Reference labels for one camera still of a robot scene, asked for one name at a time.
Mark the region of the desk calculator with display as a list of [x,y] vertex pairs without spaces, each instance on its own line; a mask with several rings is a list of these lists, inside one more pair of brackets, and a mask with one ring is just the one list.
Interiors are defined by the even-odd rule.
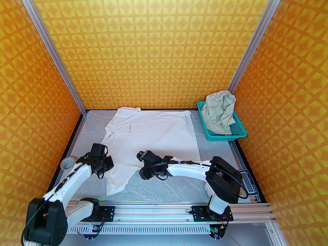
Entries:
[[246,192],[247,196],[258,196],[259,191],[255,185],[255,181],[251,177],[248,170],[241,170],[239,173],[242,176],[243,190]]

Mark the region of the grey tape roll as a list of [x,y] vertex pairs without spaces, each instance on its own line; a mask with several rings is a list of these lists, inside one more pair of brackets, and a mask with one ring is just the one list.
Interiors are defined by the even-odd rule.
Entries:
[[74,156],[65,157],[60,163],[61,170],[65,171],[71,169],[75,165],[76,161],[77,159]]

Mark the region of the teal plastic laundry basket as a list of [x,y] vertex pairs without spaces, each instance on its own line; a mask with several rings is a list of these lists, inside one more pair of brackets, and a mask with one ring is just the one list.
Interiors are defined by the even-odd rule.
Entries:
[[206,127],[203,115],[201,113],[201,109],[204,106],[204,104],[205,104],[205,101],[198,101],[197,107],[198,107],[198,112],[199,112],[199,116],[201,119],[201,124],[204,129],[206,139],[208,141],[234,141],[238,138],[243,138],[243,137],[247,136],[247,131],[245,130],[243,124],[241,123],[241,121],[235,111],[233,112],[233,119],[235,120],[235,123],[230,125],[230,130],[232,133],[231,135],[220,135],[220,134],[217,134],[217,133],[209,130]]

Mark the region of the white t-shirt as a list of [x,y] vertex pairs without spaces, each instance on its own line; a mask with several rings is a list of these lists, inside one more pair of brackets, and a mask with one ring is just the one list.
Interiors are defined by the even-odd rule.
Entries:
[[122,192],[143,167],[136,155],[150,150],[160,157],[200,161],[191,111],[155,111],[121,107],[105,127],[101,144],[108,148],[114,167],[107,171],[107,196]]

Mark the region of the beige drawstring shorts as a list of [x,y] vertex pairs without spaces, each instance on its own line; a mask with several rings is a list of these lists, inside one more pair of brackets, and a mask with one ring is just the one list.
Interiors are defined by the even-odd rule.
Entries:
[[236,98],[229,90],[222,90],[206,96],[201,114],[206,128],[219,135],[231,135]]

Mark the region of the aluminium frame post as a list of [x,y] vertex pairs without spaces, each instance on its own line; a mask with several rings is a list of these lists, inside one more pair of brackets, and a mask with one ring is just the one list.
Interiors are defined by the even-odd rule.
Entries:
[[41,15],[38,12],[38,9],[34,3],[33,0],[21,0],[24,7],[26,8],[26,11],[28,12],[28,15],[30,16],[37,32],[39,33],[44,45],[46,46],[51,59],[53,60],[56,68],[58,69],[63,81],[65,82],[67,88],[69,89],[73,99],[75,100],[75,103],[77,104],[78,108],[81,111],[81,114],[83,116],[86,116],[86,108],[81,100],[81,97],[79,96],[77,89],[75,88],[71,77],[69,76],[69,73],[64,66],[64,63],[55,47],[55,44],[50,37],[50,34],[42,20]]
[[237,85],[239,84],[239,81],[241,80],[248,64],[250,63],[253,54],[255,53],[265,31],[267,30],[269,23],[272,20],[280,2],[281,0],[268,0],[267,5],[261,15],[261,18],[253,32],[250,42],[248,43],[245,52],[227,88],[227,90],[230,91],[231,94],[233,94],[236,90]]

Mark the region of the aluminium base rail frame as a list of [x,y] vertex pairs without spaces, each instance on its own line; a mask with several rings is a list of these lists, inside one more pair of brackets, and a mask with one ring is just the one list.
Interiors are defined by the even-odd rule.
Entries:
[[231,222],[195,222],[189,214],[192,206],[207,206],[206,203],[188,202],[129,202],[129,201],[101,201],[100,206],[115,206],[113,222],[100,222],[100,220],[82,220],[69,228],[67,234],[79,234],[83,239],[94,241],[100,235],[105,224],[185,224],[204,223],[212,228],[210,234],[215,240],[221,239],[223,231],[233,224],[264,224],[269,240],[274,246],[287,246],[278,227],[276,218],[267,203],[238,203],[229,205],[233,214]]

